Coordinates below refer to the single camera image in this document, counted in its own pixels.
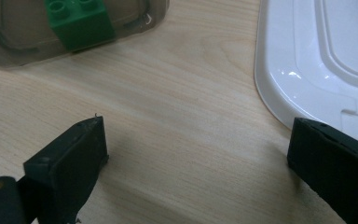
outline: black plastic part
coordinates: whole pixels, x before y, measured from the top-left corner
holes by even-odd
[[[318,121],[295,119],[293,169],[347,223],[358,224],[358,141]]]
[[[17,183],[0,177],[0,224],[75,224],[109,156],[103,118],[78,122],[24,163]]]
[[[24,163],[27,178],[43,185],[40,224],[73,224],[108,155],[103,118],[78,122]]]
[[[13,177],[0,176],[0,224],[26,223]]]

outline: green lego brick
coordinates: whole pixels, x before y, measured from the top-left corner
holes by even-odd
[[[50,28],[70,51],[115,37],[103,0],[45,0]]]

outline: white plastic tray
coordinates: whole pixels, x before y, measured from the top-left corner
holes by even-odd
[[[315,119],[358,139],[358,1],[262,1],[255,83],[287,127]]]

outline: white plastic lid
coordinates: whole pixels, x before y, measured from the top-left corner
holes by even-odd
[[[255,83],[270,111],[358,140],[358,1],[262,1]]]

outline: wooden table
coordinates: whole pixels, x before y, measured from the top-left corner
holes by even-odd
[[[0,175],[104,116],[82,223],[343,223],[287,167],[290,130],[255,88],[259,1],[172,0],[158,27],[0,70]]]

